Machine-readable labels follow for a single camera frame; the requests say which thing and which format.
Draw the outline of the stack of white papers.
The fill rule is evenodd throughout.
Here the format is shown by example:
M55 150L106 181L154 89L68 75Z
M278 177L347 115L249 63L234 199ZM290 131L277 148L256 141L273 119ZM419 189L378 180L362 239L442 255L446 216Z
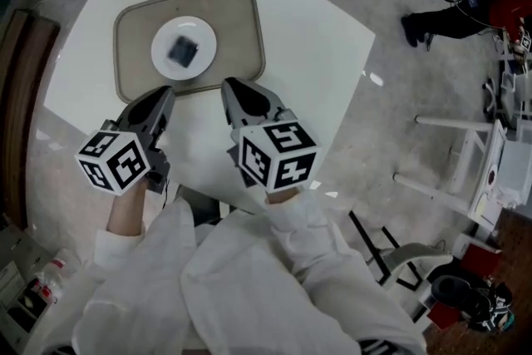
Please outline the stack of white papers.
M495 187L500 201L509 207L525 205L532 189L532 145L506 141Z

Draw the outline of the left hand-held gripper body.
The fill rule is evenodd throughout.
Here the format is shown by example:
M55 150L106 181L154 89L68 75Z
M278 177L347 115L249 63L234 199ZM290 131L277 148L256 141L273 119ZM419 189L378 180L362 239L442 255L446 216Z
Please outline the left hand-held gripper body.
M166 125L162 118L154 126L121 129L117 122L106 120L75 154L76 162L95 189L123 195L145 178L150 191L162 194L170 163L157 142Z

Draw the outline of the person's dark trousers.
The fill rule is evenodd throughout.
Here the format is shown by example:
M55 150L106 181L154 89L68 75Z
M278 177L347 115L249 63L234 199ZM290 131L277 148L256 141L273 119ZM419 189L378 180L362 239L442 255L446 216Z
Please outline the person's dark trousers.
M222 220L220 201L180 185L176 191L176 198L183 198L192 210L195 227L202 224L217 225Z

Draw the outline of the white side table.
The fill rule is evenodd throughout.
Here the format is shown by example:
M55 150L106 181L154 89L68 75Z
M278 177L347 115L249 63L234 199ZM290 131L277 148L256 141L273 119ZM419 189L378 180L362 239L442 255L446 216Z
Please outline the white side table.
M512 208L500 201L500 193L495 187L504 145L509 141L501 122L459 121L423 116L417 116L415 122L465 132L454 174L450 184L442 189L430 187L398 173L393 175L393 180L463 214L480 227L493 231L502 210Z

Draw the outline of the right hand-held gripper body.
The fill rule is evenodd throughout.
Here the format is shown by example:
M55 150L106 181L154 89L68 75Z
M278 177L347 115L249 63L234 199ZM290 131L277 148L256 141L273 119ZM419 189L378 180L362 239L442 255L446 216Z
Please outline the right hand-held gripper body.
M248 119L228 123L236 144L232 156L253 185L272 194L312 179L322 146L291 110L282 109L255 124Z

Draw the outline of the dark square food piece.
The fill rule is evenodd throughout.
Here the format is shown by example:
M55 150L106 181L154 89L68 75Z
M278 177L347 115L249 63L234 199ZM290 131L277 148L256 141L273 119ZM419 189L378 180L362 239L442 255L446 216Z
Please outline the dark square food piece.
M167 52L167 58L183 68L188 68L195 59L199 44L193 39L186 36L178 36L170 46Z

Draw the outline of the crumpled clear plastic bottle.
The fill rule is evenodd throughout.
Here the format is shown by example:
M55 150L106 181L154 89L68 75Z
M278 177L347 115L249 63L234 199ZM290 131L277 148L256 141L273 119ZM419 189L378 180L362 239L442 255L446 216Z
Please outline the crumpled clear plastic bottle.
M70 278L79 269L81 262L70 249L59 249L53 258L36 273L42 293L49 301L56 303L62 297Z

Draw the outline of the person's left forearm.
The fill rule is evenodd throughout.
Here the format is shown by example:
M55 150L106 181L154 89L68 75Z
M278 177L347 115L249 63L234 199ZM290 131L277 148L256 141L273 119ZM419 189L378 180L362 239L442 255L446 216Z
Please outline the person's left forearm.
M85 267L93 293L111 273L121 269L145 237L143 213L147 180L141 179L113 199L106 227L96 231L93 260Z

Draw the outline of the black patterned bag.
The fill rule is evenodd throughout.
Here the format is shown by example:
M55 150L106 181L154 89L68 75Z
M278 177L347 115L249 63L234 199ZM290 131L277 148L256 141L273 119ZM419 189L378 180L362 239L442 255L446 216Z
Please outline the black patterned bag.
M442 275L432 282L431 295L438 303L457 309L469 329L495 333L515 325L513 294L505 283Z

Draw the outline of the white round plate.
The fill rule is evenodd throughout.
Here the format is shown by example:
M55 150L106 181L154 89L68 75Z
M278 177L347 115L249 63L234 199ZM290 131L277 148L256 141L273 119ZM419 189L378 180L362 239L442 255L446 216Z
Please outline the white round plate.
M186 36L199 44L195 59L188 68L180 67L167 58L171 44L178 36ZM155 34L151 43L151 60L156 70L174 81L186 81L205 72L217 52L214 29L198 17L177 17L165 23Z

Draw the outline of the person's white shirt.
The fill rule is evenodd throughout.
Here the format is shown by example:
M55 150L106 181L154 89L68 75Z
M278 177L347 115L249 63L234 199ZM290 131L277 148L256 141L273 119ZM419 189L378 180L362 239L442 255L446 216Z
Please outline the person's white shirt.
M195 227L183 198L145 226L93 293L86 264L54 311L42 355L362 355L382 339L426 355L408 314L373 278L310 286L292 272L265 211Z

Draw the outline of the person's right forearm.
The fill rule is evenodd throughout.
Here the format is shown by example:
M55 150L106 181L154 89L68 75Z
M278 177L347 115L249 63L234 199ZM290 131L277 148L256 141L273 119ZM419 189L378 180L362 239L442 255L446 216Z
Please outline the person's right forearm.
M343 277L373 280L361 254L348 246L311 192L294 188L268 194L266 204L272 231L305 285Z

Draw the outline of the grey storage box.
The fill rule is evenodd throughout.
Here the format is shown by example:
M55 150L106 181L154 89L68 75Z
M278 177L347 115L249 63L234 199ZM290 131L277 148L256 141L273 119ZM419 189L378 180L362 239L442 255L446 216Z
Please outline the grey storage box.
M37 273L51 255L28 234L10 224L0 231L0 335L21 354L47 308Z

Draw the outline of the white chair black frame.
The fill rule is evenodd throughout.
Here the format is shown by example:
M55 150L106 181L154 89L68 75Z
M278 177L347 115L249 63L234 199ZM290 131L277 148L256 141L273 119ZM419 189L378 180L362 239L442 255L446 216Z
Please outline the white chair black frame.
M368 255L366 264L377 283L388 294L400 300L415 323L422 323L433 304L429 275L435 269L450 264L453 256L426 244L401 245L385 227L382 228L382 233L390 246L379 249L352 211L348 217L362 238Z

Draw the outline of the grey rectangular tray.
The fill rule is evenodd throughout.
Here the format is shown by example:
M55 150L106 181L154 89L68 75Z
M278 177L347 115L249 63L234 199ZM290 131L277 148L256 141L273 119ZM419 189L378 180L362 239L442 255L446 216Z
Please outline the grey rectangular tray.
M217 52L205 72L174 81L156 70L151 43L165 23L184 16L214 29ZM113 65L116 94L126 103L158 86L172 86L184 96L218 89L227 77L255 81L266 65L256 0L149 0L129 6L114 22Z

